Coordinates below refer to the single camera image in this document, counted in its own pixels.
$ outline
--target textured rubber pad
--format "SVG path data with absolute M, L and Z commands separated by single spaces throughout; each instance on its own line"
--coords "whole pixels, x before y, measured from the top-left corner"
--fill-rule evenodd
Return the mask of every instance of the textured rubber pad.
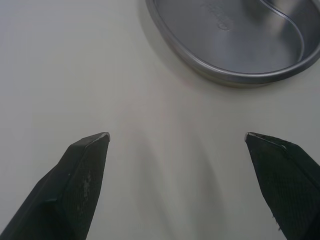
M 288 240 L 320 240 L 320 167 L 298 145 L 248 133 L 262 195 Z

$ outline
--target metal pan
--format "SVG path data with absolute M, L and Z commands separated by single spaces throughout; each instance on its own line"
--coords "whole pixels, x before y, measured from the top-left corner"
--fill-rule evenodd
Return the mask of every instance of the metal pan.
M 320 57 L 319 0 L 146 0 L 173 50 L 205 77 L 255 86 Z

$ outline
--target stainless steel dish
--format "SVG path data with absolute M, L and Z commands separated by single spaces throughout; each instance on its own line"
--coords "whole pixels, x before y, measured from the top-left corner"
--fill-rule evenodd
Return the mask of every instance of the stainless steel dish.
M 225 85 L 264 85 L 320 57 L 319 0 L 146 0 L 191 67 Z

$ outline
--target white table surface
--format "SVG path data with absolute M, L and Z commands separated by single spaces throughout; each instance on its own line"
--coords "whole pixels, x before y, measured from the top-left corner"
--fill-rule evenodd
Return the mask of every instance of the white table surface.
M 202 79 L 144 0 L 2 0 L 0 231 L 70 144 L 108 131 L 88 240 L 284 240 L 244 137 L 320 163 L 319 93 L 320 61 L 256 89 Z

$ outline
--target round metal tray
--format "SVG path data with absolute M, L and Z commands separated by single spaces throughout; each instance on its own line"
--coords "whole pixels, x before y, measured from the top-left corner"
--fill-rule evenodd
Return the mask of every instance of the round metal tray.
M 225 85 L 264 85 L 320 57 L 319 0 L 146 0 L 164 39 Z

